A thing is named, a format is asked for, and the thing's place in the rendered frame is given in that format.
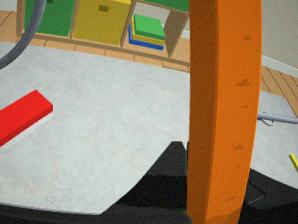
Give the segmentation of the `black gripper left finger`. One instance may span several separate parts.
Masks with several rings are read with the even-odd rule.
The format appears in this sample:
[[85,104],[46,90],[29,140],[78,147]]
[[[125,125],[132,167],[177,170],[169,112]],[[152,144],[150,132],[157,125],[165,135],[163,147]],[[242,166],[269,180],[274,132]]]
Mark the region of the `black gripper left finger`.
[[186,180],[188,153],[181,141],[172,141],[146,175],[98,216],[0,205],[0,224],[192,224]]

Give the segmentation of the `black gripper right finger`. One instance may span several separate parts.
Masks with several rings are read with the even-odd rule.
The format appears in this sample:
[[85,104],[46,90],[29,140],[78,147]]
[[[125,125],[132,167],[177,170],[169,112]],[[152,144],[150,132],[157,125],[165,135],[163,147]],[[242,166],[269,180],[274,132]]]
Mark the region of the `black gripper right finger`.
[[298,188],[250,168],[238,224],[298,224]]

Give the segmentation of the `yellow handle with grey wire loop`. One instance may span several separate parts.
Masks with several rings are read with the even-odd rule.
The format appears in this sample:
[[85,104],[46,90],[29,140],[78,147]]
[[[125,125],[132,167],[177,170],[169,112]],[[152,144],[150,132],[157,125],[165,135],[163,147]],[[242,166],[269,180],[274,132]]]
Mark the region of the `yellow handle with grey wire loop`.
[[297,169],[297,172],[298,172],[298,160],[295,160],[294,155],[289,155],[289,157],[291,157],[291,161],[293,161],[294,167],[295,167],[295,169]]

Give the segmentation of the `red rectangular block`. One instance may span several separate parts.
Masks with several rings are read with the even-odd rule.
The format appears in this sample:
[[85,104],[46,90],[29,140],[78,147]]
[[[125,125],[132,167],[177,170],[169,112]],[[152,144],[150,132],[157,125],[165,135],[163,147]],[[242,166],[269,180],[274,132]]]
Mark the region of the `red rectangular block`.
[[52,103],[39,91],[28,93],[0,111],[0,147],[52,112]]

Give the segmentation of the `orange handle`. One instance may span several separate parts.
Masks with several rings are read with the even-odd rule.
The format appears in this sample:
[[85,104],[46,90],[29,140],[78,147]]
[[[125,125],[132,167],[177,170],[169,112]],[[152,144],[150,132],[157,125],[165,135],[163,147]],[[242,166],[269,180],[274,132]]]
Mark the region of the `orange handle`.
[[192,224],[238,224],[253,152],[261,0],[189,0],[188,210]]

